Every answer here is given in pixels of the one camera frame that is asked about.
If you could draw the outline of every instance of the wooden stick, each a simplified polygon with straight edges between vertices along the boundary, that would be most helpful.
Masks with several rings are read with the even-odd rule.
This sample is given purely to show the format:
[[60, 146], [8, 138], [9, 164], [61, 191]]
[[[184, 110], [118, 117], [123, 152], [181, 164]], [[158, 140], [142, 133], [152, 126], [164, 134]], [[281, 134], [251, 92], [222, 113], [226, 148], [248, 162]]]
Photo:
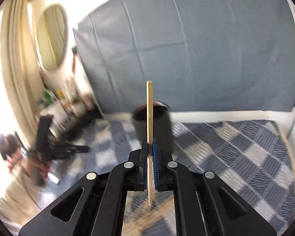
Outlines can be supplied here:
[[147, 81], [147, 196], [148, 204], [152, 204], [153, 190], [153, 159], [152, 159], [152, 142], [153, 142], [153, 82]]

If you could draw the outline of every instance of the human hand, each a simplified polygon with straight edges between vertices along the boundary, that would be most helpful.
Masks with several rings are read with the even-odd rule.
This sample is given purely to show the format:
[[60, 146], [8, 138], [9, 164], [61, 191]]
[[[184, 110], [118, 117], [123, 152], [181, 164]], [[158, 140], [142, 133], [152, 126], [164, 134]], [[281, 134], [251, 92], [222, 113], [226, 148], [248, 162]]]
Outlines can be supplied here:
[[34, 167], [38, 168], [38, 174], [43, 178], [46, 179], [48, 176], [48, 172], [50, 169], [51, 161], [49, 162], [41, 162], [34, 158], [26, 158], [24, 162], [24, 169], [26, 170], [28, 176], [32, 175], [32, 171]]

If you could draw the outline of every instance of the dark cylindrical container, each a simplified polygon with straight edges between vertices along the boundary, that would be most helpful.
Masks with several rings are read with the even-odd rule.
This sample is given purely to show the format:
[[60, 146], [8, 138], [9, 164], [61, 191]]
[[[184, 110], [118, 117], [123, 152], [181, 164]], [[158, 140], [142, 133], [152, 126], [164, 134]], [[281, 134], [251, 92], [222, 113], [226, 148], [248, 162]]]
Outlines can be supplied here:
[[[173, 153], [173, 134], [169, 107], [161, 102], [153, 104], [153, 138], [156, 140], [157, 149], [168, 154]], [[139, 140], [147, 138], [147, 106], [137, 108], [132, 115], [132, 122]]]

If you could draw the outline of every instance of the beige curtain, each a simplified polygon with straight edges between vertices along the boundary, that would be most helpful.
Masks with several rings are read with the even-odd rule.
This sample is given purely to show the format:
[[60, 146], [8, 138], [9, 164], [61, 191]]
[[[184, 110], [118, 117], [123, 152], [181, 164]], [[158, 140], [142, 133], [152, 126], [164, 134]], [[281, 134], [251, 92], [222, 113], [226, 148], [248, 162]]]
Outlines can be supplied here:
[[6, 93], [24, 144], [35, 140], [36, 102], [43, 96], [37, 53], [30, 30], [28, 0], [6, 0], [1, 23], [1, 66]]

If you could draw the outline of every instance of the round metal screw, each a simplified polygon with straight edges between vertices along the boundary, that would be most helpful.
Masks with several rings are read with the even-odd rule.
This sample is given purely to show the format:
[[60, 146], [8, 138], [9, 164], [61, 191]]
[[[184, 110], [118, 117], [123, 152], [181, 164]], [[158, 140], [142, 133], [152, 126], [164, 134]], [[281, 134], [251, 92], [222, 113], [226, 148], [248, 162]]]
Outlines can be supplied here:
[[212, 178], [214, 177], [214, 173], [211, 172], [211, 171], [207, 171], [207, 172], [205, 173], [205, 177], [206, 177], [206, 178], [209, 178], [209, 179], [212, 179]]
[[124, 163], [124, 167], [127, 168], [127, 169], [132, 168], [133, 165], [134, 165], [133, 162], [130, 162], [130, 161], [127, 161], [127, 162]]
[[175, 167], [177, 167], [177, 162], [170, 161], [167, 165], [169, 166], [169, 168], [175, 168]]
[[93, 179], [95, 179], [95, 177], [96, 177], [96, 174], [94, 172], [90, 172], [87, 174], [88, 180], [93, 180]]

